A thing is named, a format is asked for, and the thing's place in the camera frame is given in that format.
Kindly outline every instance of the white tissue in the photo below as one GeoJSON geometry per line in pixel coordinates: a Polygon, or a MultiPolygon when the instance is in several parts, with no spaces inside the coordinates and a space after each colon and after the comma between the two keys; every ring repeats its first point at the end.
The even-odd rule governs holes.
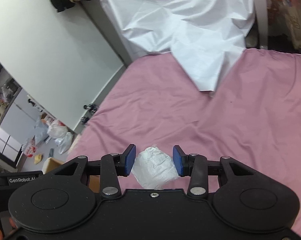
{"type": "Polygon", "coordinates": [[[161,189],[178,178],[172,158],[157,147],[148,147],[136,157],[132,174],[143,188],[148,189],[161,189]]]}

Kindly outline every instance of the white crumpled paper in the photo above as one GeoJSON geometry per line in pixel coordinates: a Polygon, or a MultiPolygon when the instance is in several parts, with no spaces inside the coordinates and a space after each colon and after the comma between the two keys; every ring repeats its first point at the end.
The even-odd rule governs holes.
{"type": "Polygon", "coordinates": [[[200,91],[215,91],[245,48],[253,0],[100,0],[133,60],[172,52],[200,91]]]}
{"type": "Polygon", "coordinates": [[[157,147],[148,147],[136,157],[132,174],[143,188],[149,189],[161,189],[178,178],[172,158],[157,147]]]}

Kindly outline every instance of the screw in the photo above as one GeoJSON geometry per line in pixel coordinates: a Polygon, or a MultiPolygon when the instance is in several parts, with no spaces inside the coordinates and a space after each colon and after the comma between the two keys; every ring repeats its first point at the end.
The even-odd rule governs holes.
{"type": "Polygon", "coordinates": [[[151,197],[159,197],[159,194],[157,192],[153,192],[153,193],[150,193],[150,196],[151,197]]]}
{"type": "Polygon", "coordinates": [[[105,195],[114,195],[118,192],[118,188],[116,187],[105,187],[103,188],[103,193],[105,195]]]}
{"type": "Polygon", "coordinates": [[[190,189],[190,193],[194,195],[203,195],[206,193],[206,189],[204,189],[203,187],[192,187],[190,189]]]}

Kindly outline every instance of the pink bed sheet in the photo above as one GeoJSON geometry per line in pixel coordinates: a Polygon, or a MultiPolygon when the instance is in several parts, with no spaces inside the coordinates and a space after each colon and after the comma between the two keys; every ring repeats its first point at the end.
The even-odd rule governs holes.
{"type": "MultiPolygon", "coordinates": [[[[172,155],[209,160],[229,155],[293,189],[300,213],[293,230],[301,235],[301,55],[245,50],[215,97],[197,91],[171,54],[145,56],[117,82],[68,159],[100,159],[134,143],[137,152],[156,144],[172,155]]],[[[141,188],[134,176],[125,188],[141,188]]],[[[188,178],[165,188],[187,189],[188,178]]],[[[210,180],[210,192],[218,188],[210,180]]]]}

